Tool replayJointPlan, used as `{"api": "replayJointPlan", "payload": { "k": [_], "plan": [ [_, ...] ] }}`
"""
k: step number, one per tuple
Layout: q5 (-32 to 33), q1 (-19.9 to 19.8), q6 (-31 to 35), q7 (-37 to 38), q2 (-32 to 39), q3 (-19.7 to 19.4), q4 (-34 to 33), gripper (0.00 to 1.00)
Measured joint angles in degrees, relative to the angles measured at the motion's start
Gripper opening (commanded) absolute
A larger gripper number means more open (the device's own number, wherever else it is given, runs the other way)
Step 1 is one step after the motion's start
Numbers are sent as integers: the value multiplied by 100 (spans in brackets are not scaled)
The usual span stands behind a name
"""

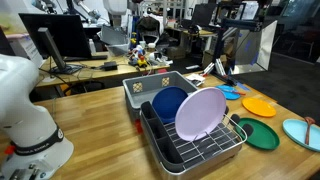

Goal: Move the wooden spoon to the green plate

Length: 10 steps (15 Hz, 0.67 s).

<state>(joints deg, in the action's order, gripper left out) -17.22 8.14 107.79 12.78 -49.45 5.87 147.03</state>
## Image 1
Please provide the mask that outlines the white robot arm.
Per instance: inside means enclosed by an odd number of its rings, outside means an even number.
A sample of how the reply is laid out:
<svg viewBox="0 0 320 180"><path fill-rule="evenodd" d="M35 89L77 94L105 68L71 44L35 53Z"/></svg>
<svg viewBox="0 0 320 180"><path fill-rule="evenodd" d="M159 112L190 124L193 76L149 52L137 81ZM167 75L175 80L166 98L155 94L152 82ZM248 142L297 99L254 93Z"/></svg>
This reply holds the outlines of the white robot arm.
<svg viewBox="0 0 320 180"><path fill-rule="evenodd" d="M29 99L38 74L33 62L0 55L0 129L14 147L1 166L6 180L49 180L74 150L48 110Z"/></svg>

